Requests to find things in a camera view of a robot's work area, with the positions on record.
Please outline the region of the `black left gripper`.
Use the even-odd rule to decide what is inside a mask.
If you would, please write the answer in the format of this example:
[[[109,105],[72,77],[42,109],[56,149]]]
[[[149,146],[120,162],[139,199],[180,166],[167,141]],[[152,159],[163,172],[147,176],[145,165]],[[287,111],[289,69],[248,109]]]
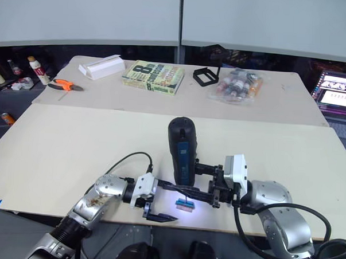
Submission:
[[[152,214],[151,203],[153,203],[157,187],[169,191],[177,191],[177,186],[171,182],[161,179],[139,178],[135,185],[135,206],[143,208],[143,217],[149,221],[166,223],[178,220],[176,217],[164,213]]]

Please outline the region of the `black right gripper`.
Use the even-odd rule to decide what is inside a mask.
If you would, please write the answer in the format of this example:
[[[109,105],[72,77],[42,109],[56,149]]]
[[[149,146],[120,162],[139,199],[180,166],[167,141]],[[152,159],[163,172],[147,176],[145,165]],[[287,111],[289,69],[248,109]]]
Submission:
[[[221,203],[238,205],[240,200],[240,185],[232,179],[224,178],[222,165],[209,166],[196,161],[196,175],[210,175],[213,179],[208,184],[208,192],[192,186],[170,185],[170,190],[177,191],[191,199],[203,201],[213,208],[219,208]]]

